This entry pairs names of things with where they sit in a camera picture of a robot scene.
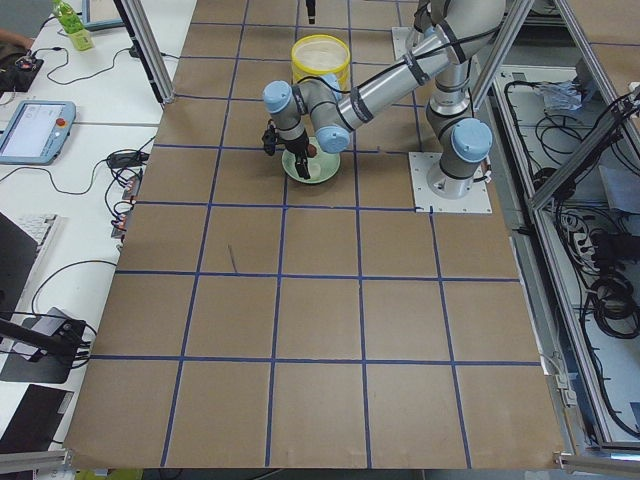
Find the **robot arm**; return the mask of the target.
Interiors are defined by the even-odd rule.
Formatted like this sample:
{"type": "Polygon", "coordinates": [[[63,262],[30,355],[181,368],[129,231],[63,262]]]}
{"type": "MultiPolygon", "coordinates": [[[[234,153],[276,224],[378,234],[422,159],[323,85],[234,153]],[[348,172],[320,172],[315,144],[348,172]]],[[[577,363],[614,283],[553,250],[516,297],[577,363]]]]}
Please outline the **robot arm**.
{"type": "Polygon", "coordinates": [[[307,179],[317,151],[344,151],[357,128],[433,81],[426,115],[442,153],[427,174],[428,187],[446,199],[466,196],[493,143],[490,128],[474,113],[481,101],[469,88],[471,62],[499,31],[504,12],[502,1],[422,1],[415,23],[421,40],[350,90],[340,90],[332,74],[269,83],[263,90],[270,115],[264,151],[273,155],[284,146],[298,176],[307,179]]]}

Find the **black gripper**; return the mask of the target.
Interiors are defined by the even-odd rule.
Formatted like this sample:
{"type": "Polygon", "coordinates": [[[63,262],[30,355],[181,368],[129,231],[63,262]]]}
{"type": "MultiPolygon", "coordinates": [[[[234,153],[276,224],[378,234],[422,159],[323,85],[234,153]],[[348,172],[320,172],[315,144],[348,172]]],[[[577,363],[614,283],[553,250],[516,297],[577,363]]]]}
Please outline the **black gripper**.
{"type": "Polygon", "coordinates": [[[310,180],[311,174],[308,164],[309,137],[306,131],[293,139],[282,138],[285,148],[295,155],[294,168],[300,180],[310,180]]]}

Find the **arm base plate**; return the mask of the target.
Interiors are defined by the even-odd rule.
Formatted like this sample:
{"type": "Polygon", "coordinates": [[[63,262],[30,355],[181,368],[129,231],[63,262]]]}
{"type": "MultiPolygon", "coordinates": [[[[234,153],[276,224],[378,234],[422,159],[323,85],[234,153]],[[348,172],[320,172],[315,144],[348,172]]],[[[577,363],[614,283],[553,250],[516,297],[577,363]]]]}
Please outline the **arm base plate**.
{"type": "Polygon", "coordinates": [[[491,214],[492,207],[482,170],[468,179],[447,177],[439,152],[408,154],[415,210],[422,213],[491,214]]]}

